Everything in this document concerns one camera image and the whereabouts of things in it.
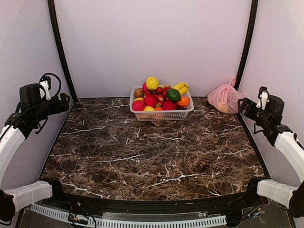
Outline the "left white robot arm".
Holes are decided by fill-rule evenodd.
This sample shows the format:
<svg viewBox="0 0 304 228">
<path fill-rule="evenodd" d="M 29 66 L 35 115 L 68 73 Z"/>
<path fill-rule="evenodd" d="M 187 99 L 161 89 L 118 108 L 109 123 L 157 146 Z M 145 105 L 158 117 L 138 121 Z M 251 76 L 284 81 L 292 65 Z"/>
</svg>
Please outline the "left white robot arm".
<svg viewBox="0 0 304 228">
<path fill-rule="evenodd" d="M 47 81 L 25 85 L 20 88 L 20 102 L 10 115 L 0 135 L 0 176 L 4 174 L 11 159 L 33 130 L 39 134 L 43 129 L 41 121 L 47 122 L 50 115 L 69 110 L 70 97 L 61 92 L 49 93 Z M 44 179 L 10 190 L 0 190 L 0 222 L 10 225 L 21 209 L 49 199 L 57 207 L 67 203 L 58 180 Z"/>
</svg>

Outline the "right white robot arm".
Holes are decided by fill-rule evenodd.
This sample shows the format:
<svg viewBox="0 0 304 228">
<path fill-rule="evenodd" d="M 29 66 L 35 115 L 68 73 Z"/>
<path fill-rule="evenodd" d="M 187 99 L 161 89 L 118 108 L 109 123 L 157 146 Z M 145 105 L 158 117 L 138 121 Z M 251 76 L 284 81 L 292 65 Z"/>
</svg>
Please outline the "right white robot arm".
<svg viewBox="0 0 304 228">
<path fill-rule="evenodd" d="M 288 126 L 281 124 L 284 102 L 281 98 L 263 92 L 259 102 L 248 98 L 238 100 L 238 110 L 253 120 L 269 143 L 281 152 L 293 167 L 300 181 L 304 180 L 304 146 Z M 269 198 L 290 211 L 294 218 L 304 215 L 304 185 L 298 187 L 279 183 L 273 179 L 252 178 L 242 201 L 253 206 L 261 197 Z"/>
</svg>

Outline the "pink plastic bag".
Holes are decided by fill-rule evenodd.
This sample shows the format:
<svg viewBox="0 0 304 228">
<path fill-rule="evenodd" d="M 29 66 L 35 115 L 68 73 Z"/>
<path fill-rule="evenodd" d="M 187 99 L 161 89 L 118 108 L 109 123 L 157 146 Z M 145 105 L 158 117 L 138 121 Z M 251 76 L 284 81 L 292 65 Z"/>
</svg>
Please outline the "pink plastic bag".
<svg viewBox="0 0 304 228">
<path fill-rule="evenodd" d="M 234 88 L 236 79 L 237 77 L 233 76 L 227 84 L 212 90 L 207 97 L 208 103 L 220 112 L 226 114 L 238 113 L 238 100 L 245 96 Z"/>
</svg>

